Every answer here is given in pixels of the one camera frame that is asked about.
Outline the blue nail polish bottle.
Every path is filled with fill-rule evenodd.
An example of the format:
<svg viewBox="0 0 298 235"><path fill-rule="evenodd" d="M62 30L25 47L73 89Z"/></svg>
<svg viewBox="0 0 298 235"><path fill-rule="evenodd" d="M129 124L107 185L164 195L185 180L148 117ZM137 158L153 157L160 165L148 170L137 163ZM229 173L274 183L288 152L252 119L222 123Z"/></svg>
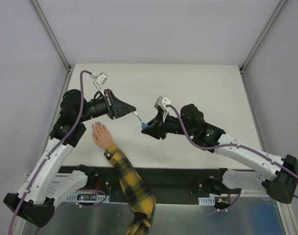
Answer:
<svg viewBox="0 0 298 235"><path fill-rule="evenodd" d="M146 128L148 128L148 127L149 127L149 125L147 123L144 123L144 122L141 123L141 128L143 130L146 129Z"/></svg>

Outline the yellow plaid sleeve forearm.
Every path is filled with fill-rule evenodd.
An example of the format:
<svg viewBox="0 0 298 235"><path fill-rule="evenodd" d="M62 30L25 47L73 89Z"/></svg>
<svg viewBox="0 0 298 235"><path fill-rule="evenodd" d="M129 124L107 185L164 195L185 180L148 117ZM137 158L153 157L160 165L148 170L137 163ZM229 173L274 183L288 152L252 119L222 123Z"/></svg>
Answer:
<svg viewBox="0 0 298 235"><path fill-rule="evenodd" d="M125 199L134 213L127 235L147 235L153 225L156 198L144 183L127 156L116 146L105 150L104 156L115 169Z"/></svg>

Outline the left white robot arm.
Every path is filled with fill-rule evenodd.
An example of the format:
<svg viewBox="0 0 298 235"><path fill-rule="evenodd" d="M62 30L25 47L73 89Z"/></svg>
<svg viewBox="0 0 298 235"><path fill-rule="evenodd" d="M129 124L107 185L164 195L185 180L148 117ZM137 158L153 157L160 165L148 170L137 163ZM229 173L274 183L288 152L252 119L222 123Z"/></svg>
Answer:
<svg viewBox="0 0 298 235"><path fill-rule="evenodd" d="M96 186L95 170L83 164L56 186L51 185L85 133L84 122L103 115L118 119L136 111L136 107L119 100L110 89L90 101L86 101L81 91L69 90L64 93L60 107L60 116L38 164L24 185L3 200L12 212L38 228L48 224L57 207L73 192L81 188L92 190Z"/></svg>

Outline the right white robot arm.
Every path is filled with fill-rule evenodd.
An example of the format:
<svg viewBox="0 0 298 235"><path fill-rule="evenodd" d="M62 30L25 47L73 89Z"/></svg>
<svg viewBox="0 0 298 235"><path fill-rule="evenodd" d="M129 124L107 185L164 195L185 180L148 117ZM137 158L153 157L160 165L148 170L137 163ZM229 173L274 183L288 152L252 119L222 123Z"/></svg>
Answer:
<svg viewBox="0 0 298 235"><path fill-rule="evenodd" d="M142 123L142 133L163 140L167 134L185 135L198 149L231 158L249 169L225 169L222 176L203 183L205 190L220 195L228 189L249 189L265 192L272 199L290 204L298 185L298 160L292 155L281 157L253 149L223 129L207 123L194 104L188 104L169 115L166 105L157 108L157 115Z"/></svg>

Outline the mannequin hand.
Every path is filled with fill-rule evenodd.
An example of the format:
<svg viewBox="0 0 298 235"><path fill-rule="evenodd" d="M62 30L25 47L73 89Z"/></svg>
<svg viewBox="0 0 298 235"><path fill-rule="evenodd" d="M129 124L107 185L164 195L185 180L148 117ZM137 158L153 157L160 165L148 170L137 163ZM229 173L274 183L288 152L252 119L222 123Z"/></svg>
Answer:
<svg viewBox="0 0 298 235"><path fill-rule="evenodd" d="M112 136L105 125L96 122L92 124L92 128L93 140L97 146L106 150L114 144Z"/></svg>

